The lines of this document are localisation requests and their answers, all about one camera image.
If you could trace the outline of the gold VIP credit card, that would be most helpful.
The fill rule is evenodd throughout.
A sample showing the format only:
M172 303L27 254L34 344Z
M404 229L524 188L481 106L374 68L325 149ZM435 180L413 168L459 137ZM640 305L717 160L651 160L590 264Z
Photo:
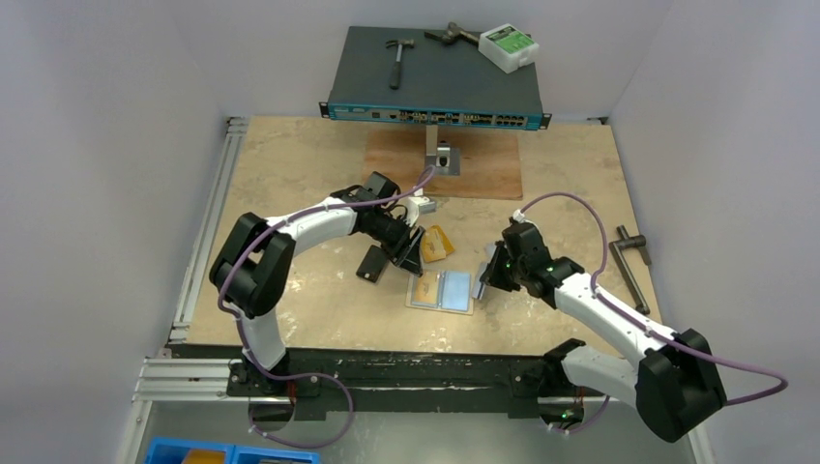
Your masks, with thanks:
M440 274L425 272L413 275L409 282L407 304L412 307L435 308L439 306Z

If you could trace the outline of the tan leather card holder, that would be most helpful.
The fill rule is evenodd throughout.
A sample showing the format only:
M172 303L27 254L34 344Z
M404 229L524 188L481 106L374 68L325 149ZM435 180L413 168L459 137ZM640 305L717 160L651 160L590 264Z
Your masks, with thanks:
M440 274L440 303L435 308L412 307L407 304L407 294L410 276L408 280L405 305L410 308L422 310L442 311L459 315L472 315L474 312L473 298L471 297L472 276L469 273L451 270L427 270L425 272L438 272Z

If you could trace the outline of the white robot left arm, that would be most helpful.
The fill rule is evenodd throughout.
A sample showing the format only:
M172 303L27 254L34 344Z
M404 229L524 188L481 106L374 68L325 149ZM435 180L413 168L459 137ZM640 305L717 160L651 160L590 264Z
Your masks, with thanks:
M244 357L254 364L250 381L263 394L275 395L287 386L276 307L299 254L361 233L375 241L380 267L392 264L414 276L422 274L425 231L409 214L394 214L401 199L412 193L372 172L364 184L332 192L295 213L264 218L245 213L237 219L209 280L218 290L219 309L237 325Z

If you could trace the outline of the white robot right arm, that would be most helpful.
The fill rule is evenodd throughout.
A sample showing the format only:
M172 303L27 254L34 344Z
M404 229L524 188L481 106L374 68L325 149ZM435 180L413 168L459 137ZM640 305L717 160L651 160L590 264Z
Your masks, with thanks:
M561 311L616 350L606 355L579 341L564 344L543 367L553 392L572 387L601 392L633 407L644 424L673 443L723 407L728 398L707 339L647 318L602 287L568 257L554 258L539 228L526 219L503 230L482 283L524 290Z

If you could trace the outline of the brown plywood board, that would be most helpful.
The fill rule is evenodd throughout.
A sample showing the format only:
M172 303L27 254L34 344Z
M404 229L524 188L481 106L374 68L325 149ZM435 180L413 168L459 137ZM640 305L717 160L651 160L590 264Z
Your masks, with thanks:
M431 196L518 200L523 196L518 138L489 130L446 130L443 140L460 151L457 176L437 174L423 188ZM422 130L372 130L362 178L379 172L408 190L425 169Z

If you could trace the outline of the small hammer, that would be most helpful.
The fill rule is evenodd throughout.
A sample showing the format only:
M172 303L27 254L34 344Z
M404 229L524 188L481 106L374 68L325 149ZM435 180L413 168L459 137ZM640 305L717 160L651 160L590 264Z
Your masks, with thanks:
M385 42L386 48L395 48L395 61L392 66L391 75L389 79L389 88L391 90L398 90L401 84L402 76L402 57L405 48L412 49L415 47L416 41L413 39L398 39L389 40Z

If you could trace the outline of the white green box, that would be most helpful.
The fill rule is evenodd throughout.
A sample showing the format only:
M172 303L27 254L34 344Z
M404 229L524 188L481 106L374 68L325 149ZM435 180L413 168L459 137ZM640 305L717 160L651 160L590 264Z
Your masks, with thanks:
M540 45L507 23L481 33L478 50L504 73L513 73L535 63Z

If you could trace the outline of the dark pliers tool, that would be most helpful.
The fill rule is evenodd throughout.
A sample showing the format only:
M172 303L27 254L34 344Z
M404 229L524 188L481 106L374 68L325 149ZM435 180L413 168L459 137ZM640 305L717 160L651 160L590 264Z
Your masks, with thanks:
M448 23L447 28L441 32L424 31L424 36L427 39L434 40L444 45L452 45L458 42L466 42L475 47L479 46L480 38L464 28L458 26L455 22Z

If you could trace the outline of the blue plastic bin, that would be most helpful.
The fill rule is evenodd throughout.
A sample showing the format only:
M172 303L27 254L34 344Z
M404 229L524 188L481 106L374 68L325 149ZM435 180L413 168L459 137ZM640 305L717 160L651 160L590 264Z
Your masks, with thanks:
M312 463L321 462L316 452L270 449L226 443L158 437L154 438L143 463Z

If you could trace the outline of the metal stand base bracket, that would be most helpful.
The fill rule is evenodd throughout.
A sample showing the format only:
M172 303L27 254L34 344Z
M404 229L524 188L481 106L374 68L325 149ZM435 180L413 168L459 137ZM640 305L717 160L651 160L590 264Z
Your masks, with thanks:
M438 127L428 125L425 128L425 165L433 166L440 176L459 176L460 150L450 142L439 137Z

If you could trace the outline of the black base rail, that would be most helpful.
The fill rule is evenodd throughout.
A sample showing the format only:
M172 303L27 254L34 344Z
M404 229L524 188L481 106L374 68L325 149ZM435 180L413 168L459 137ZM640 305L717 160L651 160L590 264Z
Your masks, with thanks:
M238 346L174 344L174 360L226 363L225 397L247 400L265 425L331 413L504 414L581 418L602 393L572 386L555 356L290 348L268 378Z

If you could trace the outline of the blue network switch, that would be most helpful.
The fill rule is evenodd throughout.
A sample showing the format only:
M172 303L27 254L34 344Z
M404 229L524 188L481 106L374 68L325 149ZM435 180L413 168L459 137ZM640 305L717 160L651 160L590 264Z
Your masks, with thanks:
M405 48L398 90L389 88L395 48L385 42L416 41ZM537 71L529 65L504 73L468 43L444 45L422 29L351 26L322 117L362 121L539 131L544 111Z

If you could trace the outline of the aluminium frame rail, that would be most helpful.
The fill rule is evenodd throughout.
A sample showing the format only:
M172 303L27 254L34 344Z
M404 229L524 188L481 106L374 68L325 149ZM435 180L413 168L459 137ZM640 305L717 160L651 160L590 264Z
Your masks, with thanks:
M135 398L142 401L223 401L223 360L184 361L174 344L238 346L230 317L216 305L208 282L211 262L236 218L245 212L278 216L360 182L368 134L425 130L421 126L332 122L318 118L235 118L194 237L192 257L169 345L145 362ZM434 196L423 217L439 225L455 252L441 266L474 273L523 203L550 250L588 270L600 261L599 224L645 227L629 191L613 131L601 124L553 124L547 130L483 130L518 138L523 196L518 200ZM472 315L405 305L409 274L388 268L377 283L355 274L370 246L356 235L313 248L294 263L281 306L279 330L288 349L320 348L454 354L540 355L571 337L602 352L609 346L579 322L524 293L489 291Z

